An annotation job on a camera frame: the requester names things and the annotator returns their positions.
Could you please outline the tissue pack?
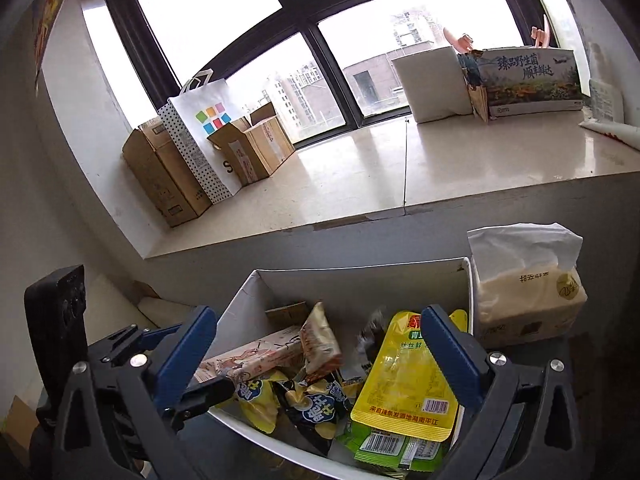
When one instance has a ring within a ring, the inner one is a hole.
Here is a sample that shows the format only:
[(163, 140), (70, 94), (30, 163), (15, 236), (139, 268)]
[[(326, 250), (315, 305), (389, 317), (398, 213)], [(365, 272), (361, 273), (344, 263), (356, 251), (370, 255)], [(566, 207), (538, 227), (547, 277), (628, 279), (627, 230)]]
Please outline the tissue pack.
[(469, 230), (477, 339), (487, 349), (567, 333), (588, 295), (577, 272), (582, 237), (559, 223)]

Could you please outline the cream tufted sofa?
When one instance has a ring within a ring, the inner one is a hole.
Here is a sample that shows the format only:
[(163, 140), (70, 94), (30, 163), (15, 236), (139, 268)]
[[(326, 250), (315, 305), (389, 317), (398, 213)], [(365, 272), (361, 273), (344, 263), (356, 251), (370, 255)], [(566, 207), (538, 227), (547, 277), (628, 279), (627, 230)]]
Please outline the cream tufted sofa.
[(155, 297), (143, 297), (138, 304), (133, 304), (101, 274), (87, 288), (85, 328), (88, 344), (132, 324), (140, 328), (166, 328), (180, 324), (193, 310), (192, 306)]

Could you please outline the white cardboard storage box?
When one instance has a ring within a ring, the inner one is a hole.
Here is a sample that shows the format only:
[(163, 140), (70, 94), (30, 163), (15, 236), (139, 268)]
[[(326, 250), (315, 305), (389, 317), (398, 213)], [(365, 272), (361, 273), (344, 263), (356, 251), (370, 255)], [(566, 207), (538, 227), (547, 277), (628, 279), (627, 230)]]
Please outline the white cardboard storage box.
[[(466, 257), (422, 262), (356, 266), (356, 268), (255, 270), (221, 315), (209, 356), (227, 352), (263, 336), (277, 327), (266, 311), (305, 300), (322, 301), (326, 317), (343, 350), (347, 364), (354, 360), (356, 337), (369, 316), (382, 309), (389, 318), (402, 310), (419, 312), (439, 304), (446, 312), (465, 310), (474, 316), (474, 283)], [(232, 405), (208, 412), (222, 426), (245, 441), (332, 479), (376, 479), (378, 475), (357, 465), (339, 444), (328, 457), (311, 451), (293, 429), (267, 436), (244, 422)]]

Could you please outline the black yellow chip bag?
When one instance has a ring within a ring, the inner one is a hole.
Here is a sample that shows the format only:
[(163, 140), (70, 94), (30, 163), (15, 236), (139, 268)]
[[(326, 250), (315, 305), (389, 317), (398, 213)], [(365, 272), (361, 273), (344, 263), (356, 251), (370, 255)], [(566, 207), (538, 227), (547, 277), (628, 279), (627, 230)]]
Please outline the black yellow chip bag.
[(310, 386), (273, 382), (272, 391), (286, 417), (322, 456), (328, 456), (338, 424), (352, 410), (352, 402), (337, 379), (321, 379)]

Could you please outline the pink cartoon snack bag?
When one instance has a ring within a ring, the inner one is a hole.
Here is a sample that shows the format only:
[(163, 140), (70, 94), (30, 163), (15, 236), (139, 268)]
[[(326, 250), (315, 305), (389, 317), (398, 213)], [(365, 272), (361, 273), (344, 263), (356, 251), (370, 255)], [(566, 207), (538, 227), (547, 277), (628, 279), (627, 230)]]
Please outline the pink cartoon snack bag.
[(299, 332), (299, 326), (290, 326), (206, 359), (196, 369), (194, 378), (197, 382), (207, 382), (225, 377), (237, 384), (265, 374), (273, 368), (287, 366), (303, 355)]

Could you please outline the small orange bread packet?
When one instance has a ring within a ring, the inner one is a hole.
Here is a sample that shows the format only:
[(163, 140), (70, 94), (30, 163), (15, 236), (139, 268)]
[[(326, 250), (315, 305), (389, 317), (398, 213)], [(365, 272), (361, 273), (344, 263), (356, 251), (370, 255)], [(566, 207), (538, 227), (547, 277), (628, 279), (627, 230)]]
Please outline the small orange bread packet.
[(305, 380), (318, 382), (343, 364), (343, 352), (326, 318), (322, 301), (317, 302), (299, 331), (305, 359)]

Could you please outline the yellow snack pouch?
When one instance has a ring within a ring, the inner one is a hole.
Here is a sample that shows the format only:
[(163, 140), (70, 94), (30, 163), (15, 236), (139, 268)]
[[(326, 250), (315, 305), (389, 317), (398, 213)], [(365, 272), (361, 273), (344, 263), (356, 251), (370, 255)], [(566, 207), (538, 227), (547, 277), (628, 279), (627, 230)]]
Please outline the yellow snack pouch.
[(444, 442), (454, 430), (458, 407), (422, 338), (421, 315), (396, 313), (350, 418), (391, 434)]

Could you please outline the tall brown cardboard box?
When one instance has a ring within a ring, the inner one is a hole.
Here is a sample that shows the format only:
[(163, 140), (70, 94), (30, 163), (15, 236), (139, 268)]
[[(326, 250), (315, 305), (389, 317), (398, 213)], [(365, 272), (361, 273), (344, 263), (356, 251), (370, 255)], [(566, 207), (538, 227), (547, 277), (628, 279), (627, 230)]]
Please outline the tall brown cardboard box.
[(159, 117), (131, 131), (122, 156), (171, 228), (201, 217), (212, 206)]

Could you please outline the printed landscape gift box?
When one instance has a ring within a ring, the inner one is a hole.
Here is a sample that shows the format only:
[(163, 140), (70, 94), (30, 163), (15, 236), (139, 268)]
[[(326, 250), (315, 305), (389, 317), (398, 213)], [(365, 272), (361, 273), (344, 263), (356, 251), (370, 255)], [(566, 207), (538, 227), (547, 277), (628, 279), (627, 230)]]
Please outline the printed landscape gift box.
[(574, 52), (559, 48), (497, 48), (458, 55), (466, 82), (488, 115), (506, 117), (582, 108)]

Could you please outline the open small cardboard box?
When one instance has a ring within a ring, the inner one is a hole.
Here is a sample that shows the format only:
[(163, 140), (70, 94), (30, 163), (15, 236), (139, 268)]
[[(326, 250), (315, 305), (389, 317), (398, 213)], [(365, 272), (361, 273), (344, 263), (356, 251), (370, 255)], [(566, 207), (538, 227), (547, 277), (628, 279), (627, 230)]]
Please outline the open small cardboard box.
[(295, 152), (271, 102), (208, 136), (243, 186), (273, 175)]

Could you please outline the grey chip bag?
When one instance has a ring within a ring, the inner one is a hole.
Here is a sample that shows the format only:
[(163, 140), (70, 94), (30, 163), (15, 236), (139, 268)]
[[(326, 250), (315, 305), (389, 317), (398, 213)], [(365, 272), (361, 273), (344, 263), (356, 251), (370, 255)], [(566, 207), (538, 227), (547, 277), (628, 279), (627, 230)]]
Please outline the grey chip bag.
[(236, 386), (235, 396), (240, 409), (248, 422), (264, 434), (272, 434), (277, 426), (280, 403), (272, 386), (287, 382), (288, 378), (280, 370), (240, 382)]

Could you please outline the clear dark meat snack packet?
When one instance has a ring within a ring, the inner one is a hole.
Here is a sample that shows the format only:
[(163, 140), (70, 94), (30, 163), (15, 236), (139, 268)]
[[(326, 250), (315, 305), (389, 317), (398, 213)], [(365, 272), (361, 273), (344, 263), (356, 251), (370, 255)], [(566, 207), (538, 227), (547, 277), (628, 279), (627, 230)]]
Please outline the clear dark meat snack packet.
[(388, 317), (383, 308), (374, 310), (367, 323), (356, 333), (352, 345), (347, 349), (340, 368), (345, 380), (366, 378), (382, 347), (388, 326)]

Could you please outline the white polka dot paper bag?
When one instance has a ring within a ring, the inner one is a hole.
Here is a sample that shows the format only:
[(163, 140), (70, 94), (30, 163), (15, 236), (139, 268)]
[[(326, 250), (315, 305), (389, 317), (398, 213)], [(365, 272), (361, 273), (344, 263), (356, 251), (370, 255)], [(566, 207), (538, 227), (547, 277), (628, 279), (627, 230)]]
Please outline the white polka dot paper bag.
[(241, 181), (208, 138), (241, 117), (224, 79), (213, 80), (208, 68), (196, 73), (158, 110), (171, 141), (213, 205), (228, 200), (242, 188)]

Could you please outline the white spray bottle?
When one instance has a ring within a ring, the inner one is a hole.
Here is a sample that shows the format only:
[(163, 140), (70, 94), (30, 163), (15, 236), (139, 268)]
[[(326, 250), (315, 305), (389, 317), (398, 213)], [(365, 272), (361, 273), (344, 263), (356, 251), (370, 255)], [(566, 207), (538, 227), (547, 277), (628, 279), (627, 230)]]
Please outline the white spray bottle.
[(620, 90), (612, 84), (593, 78), (589, 81), (589, 90), (594, 118), (607, 122), (624, 121), (624, 101)]

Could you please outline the green snack packet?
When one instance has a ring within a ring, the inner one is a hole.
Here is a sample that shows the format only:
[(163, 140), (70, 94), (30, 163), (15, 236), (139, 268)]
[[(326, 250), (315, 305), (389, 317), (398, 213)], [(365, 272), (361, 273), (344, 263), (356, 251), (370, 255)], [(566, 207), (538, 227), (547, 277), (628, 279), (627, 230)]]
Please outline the green snack packet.
[(449, 450), (449, 441), (436, 442), (392, 434), (348, 422), (336, 437), (357, 463), (382, 468), (385, 472), (431, 474)]

